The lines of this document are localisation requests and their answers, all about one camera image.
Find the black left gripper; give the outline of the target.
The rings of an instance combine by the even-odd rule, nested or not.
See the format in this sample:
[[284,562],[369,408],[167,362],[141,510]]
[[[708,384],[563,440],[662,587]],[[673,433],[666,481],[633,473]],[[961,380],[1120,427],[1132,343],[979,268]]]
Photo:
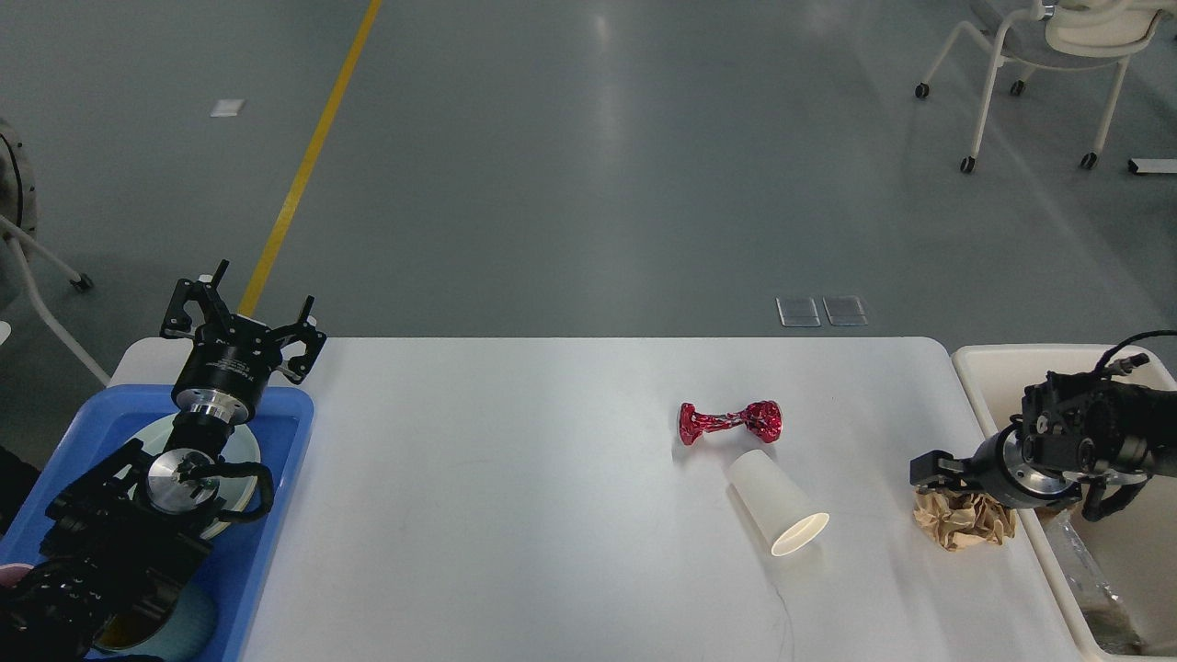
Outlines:
[[[222,259],[207,278],[177,282],[160,337],[193,340],[171,393],[177,409],[240,425],[257,413],[272,372],[281,373],[291,384],[306,380],[327,335],[312,319],[313,296],[305,298],[293,323],[272,331],[257,320],[233,317],[218,291],[228,267],[230,262]],[[199,307],[201,325],[194,325],[189,304]]]

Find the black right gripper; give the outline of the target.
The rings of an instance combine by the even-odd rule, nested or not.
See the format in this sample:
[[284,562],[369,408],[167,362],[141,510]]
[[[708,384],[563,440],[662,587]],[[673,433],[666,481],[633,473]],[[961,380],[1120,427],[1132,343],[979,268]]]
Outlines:
[[1017,428],[984,441],[972,458],[930,450],[909,461],[909,485],[918,494],[989,494],[1008,508],[1066,508],[1080,485],[1035,469],[1024,459]]

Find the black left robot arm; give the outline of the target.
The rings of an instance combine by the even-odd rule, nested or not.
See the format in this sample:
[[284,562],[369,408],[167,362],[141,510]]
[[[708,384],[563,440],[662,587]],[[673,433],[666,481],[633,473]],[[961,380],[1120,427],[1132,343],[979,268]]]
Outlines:
[[210,558],[202,532],[251,524],[275,507],[272,469],[228,461],[224,448],[257,418],[270,377],[306,380],[327,335],[312,296],[282,326],[232,313],[219,293],[227,269],[178,280],[161,319],[161,338],[189,340],[162,448],[124,441],[47,503],[41,561],[4,588],[5,661],[80,661],[117,618],[177,615]]

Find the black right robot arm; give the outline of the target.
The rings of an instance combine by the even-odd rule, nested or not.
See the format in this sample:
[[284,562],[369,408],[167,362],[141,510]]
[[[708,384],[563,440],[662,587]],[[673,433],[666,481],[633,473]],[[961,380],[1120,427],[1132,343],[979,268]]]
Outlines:
[[1155,476],[1173,477],[1173,392],[1129,384],[1148,353],[1108,347],[1088,371],[1048,371],[1020,410],[967,458],[931,450],[909,462],[918,494],[984,494],[1008,508],[1083,504],[1090,522],[1129,507]]

